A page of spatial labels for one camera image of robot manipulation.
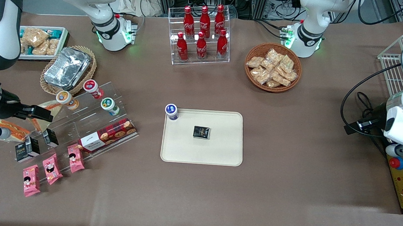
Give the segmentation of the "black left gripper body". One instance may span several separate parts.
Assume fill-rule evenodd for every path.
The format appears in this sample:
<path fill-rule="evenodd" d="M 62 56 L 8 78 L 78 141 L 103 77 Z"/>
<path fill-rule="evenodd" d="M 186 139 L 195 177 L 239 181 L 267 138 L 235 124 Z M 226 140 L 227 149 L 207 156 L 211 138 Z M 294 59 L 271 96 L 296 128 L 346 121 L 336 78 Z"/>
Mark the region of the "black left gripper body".
<path fill-rule="evenodd" d="M 386 124 L 385 112 L 363 111 L 362 118 L 346 124 L 344 131 L 351 135 L 354 133 L 364 134 L 373 137 L 383 137 L 383 132 Z"/>

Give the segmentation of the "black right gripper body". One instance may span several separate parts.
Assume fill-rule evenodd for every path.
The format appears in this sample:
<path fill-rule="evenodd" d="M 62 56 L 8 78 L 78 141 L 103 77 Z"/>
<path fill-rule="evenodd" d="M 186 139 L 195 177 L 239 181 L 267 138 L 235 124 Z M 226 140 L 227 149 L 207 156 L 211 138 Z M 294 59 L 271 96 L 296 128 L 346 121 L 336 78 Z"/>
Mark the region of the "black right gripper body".
<path fill-rule="evenodd" d="M 18 96 L 7 90 L 2 91 L 0 99 L 0 119 L 15 117 L 25 120 L 31 117 L 33 112 L 33 106 L 22 104 Z"/>

